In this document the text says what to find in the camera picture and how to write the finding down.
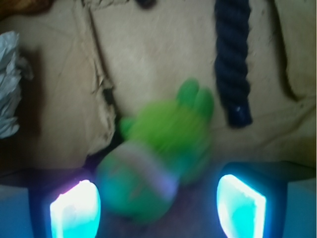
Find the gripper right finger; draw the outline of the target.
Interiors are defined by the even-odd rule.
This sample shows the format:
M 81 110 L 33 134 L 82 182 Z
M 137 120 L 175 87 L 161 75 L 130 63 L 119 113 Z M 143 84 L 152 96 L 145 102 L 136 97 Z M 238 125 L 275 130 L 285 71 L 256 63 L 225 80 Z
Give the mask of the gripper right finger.
M 220 172 L 216 209 L 228 238 L 280 238 L 286 212 L 281 162 L 230 162 Z

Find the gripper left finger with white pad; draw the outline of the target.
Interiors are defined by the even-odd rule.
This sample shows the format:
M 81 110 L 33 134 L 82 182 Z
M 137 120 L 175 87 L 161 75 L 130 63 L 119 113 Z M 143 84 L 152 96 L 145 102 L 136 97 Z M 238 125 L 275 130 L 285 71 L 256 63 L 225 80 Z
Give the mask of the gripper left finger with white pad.
M 96 237 L 101 199 L 91 173 L 49 178 L 30 189 L 29 197 L 34 237 Z

